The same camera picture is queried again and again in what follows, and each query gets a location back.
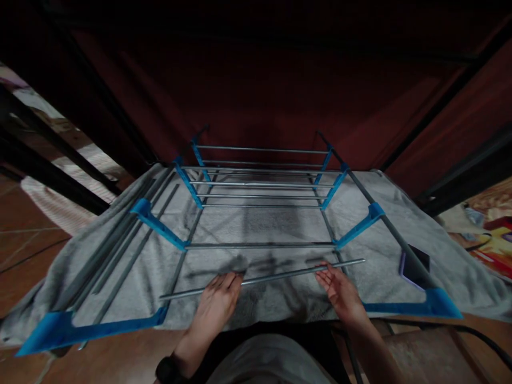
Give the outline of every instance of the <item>striped fabric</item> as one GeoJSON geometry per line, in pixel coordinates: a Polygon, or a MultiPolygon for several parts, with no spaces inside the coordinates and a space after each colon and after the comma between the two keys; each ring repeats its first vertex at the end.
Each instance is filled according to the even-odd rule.
{"type": "MultiPolygon", "coordinates": [[[[119,178],[124,173],[123,168],[95,144],[79,149],[78,152],[109,178],[119,178]]],[[[116,198],[103,184],[94,180],[67,157],[60,157],[53,164],[107,203],[112,203],[116,198]]],[[[21,182],[21,188],[51,221],[72,236],[96,218],[95,214],[31,177],[27,176],[21,182]]]]}

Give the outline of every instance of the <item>blue plastic foot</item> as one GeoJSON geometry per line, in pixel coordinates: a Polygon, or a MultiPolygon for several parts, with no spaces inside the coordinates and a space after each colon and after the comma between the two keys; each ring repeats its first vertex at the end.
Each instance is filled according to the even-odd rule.
{"type": "Polygon", "coordinates": [[[367,312],[392,313],[412,316],[463,318],[452,299],[441,288],[425,290],[423,303],[363,303],[367,312]]]}
{"type": "Polygon", "coordinates": [[[153,316],[147,318],[74,327],[71,323],[73,312],[49,312],[20,348],[16,357],[101,339],[119,333],[152,328],[161,325],[166,314],[167,307],[162,307],[153,316]]]}

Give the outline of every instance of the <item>black phone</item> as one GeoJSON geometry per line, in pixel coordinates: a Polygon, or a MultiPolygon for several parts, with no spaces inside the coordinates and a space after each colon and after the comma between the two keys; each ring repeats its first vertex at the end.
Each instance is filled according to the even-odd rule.
{"type": "MultiPolygon", "coordinates": [[[[411,247],[412,251],[421,261],[427,272],[430,272],[430,256],[412,245],[409,245],[409,247],[411,247]]],[[[400,276],[412,285],[415,285],[418,289],[422,291],[425,290],[424,287],[426,286],[426,280],[423,277],[423,274],[419,272],[415,267],[415,264],[410,261],[410,257],[407,256],[405,251],[402,252],[402,258],[400,260],[400,276]]]]}

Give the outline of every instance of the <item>black watch strap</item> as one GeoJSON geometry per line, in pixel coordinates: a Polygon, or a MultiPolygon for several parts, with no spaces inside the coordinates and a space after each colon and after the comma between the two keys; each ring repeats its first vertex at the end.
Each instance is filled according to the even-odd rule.
{"type": "Polygon", "coordinates": [[[178,365],[170,356],[160,360],[155,376],[160,384],[181,384],[188,381],[181,375],[178,365]]]}

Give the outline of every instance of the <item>clothes drying rack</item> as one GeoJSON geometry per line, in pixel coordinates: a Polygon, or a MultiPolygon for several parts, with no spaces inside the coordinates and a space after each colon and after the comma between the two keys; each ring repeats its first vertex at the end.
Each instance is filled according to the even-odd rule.
{"type": "MultiPolygon", "coordinates": [[[[23,344],[17,356],[24,356],[28,354],[37,353],[45,350],[52,350],[60,347],[70,346],[76,343],[82,343],[81,348],[89,340],[103,338],[106,336],[132,332],[135,330],[155,327],[163,324],[165,316],[169,309],[171,300],[185,298],[192,295],[201,294],[204,287],[199,287],[194,290],[174,292],[174,288],[179,278],[180,270],[185,260],[186,254],[191,250],[204,250],[204,249],[293,249],[293,248],[319,248],[319,249],[332,249],[336,255],[337,261],[333,264],[335,267],[342,268],[346,271],[346,267],[357,263],[364,262],[364,259],[356,259],[343,261],[340,249],[348,244],[351,240],[364,232],[378,220],[382,222],[389,229],[391,235],[398,242],[402,250],[407,254],[411,260],[413,268],[422,277],[422,288],[425,290],[426,300],[423,303],[363,303],[368,312],[374,313],[391,313],[391,314],[407,314],[418,316],[437,316],[437,317],[451,317],[462,318],[462,315],[453,304],[448,295],[439,288],[430,274],[427,272],[423,264],[417,258],[415,253],[411,250],[407,242],[397,231],[395,226],[387,218],[380,205],[372,198],[370,193],[361,184],[358,178],[354,175],[350,167],[342,160],[333,146],[326,140],[326,138],[318,132],[319,137],[324,141],[325,150],[299,150],[299,149],[272,149],[272,148],[248,148],[248,147],[223,147],[223,146],[207,146],[200,145],[199,138],[201,134],[208,129],[205,126],[200,133],[195,136],[191,142],[192,148],[198,165],[184,165],[183,157],[178,156],[173,162],[172,166],[167,168],[165,172],[157,179],[151,180],[144,186],[135,199],[135,203],[122,215],[118,223],[113,227],[110,233],[106,236],[100,244],[94,255],[86,263],[75,277],[70,287],[59,298],[58,302],[53,306],[52,311],[45,315],[41,320],[38,327],[30,335],[29,339],[23,344]],[[322,154],[325,155],[322,164],[299,164],[299,163],[261,163],[261,162],[247,162],[247,161],[216,161],[214,159],[203,159],[201,155],[202,149],[210,150],[228,150],[228,151],[267,151],[267,152],[285,152],[285,153],[301,153],[301,154],[322,154]],[[327,170],[331,157],[334,156],[339,162],[339,169],[335,171],[327,170]],[[200,171],[202,173],[202,180],[191,180],[188,172],[200,171]],[[199,208],[198,214],[193,222],[191,231],[186,240],[180,239],[171,229],[160,221],[160,217],[165,212],[168,204],[170,203],[176,189],[179,185],[175,185],[171,193],[163,204],[159,214],[154,216],[151,212],[151,207],[160,199],[163,192],[166,190],[170,181],[175,174],[178,174],[183,184],[190,191],[192,199],[199,208]],[[321,183],[322,175],[332,174],[336,175],[333,184],[321,183]],[[230,177],[240,178],[243,176],[251,177],[298,177],[304,179],[302,183],[291,182],[274,182],[274,181],[217,181],[216,177],[219,175],[226,175],[230,177]],[[351,177],[354,184],[359,188],[361,193],[367,199],[368,215],[359,222],[354,228],[341,237],[336,237],[329,221],[325,210],[329,206],[336,191],[342,185],[346,176],[351,177]],[[196,186],[207,185],[207,192],[204,194],[198,193],[196,186]],[[226,188],[265,188],[273,190],[302,190],[304,195],[252,195],[252,194],[213,194],[212,189],[222,186],[226,188]],[[319,194],[319,190],[327,190],[325,194],[319,194]],[[310,200],[314,201],[314,205],[294,205],[294,204],[211,204],[208,202],[209,198],[229,198],[229,199],[268,199],[268,200],[310,200]],[[201,215],[205,209],[229,209],[232,207],[257,209],[257,208],[271,208],[271,209],[317,209],[320,211],[329,235],[330,242],[298,242],[298,243],[194,243],[193,237],[196,227],[201,219],[201,215]],[[92,293],[99,293],[106,280],[110,277],[112,271],[117,266],[119,259],[126,252],[131,241],[140,229],[142,224],[150,227],[142,242],[137,247],[137,250],[132,254],[126,265],[123,273],[118,279],[115,287],[107,298],[105,304],[98,313],[92,325],[75,327],[72,325],[71,320],[73,314],[78,311],[84,300],[92,293]],[[178,260],[177,267],[174,275],[170,280],[169,286],[165,292],[159,297],[161,306],[152,316],[147,318],[132,319],[120,322],[101,323],[105,313],[114,300],[117,292],[120,290],[121,285],[125,281],[132,266],[134,265],[137,257],[139,256],[142,248],[147,243],[149,235],[152,231],[157,232],[173,244],[176,248],[181,250],[181,255],[178,260]]],[[[305,268],[293,271],[287,271],[279,274],[261,276],[253,279],[245,280],[242,285],[251,285],[257,283],[265,283],[277,279],[288,278],[292,276],[299,276],[303,274],[313,273],[319,270],[326,269],[325,266],[305,268]]]]}

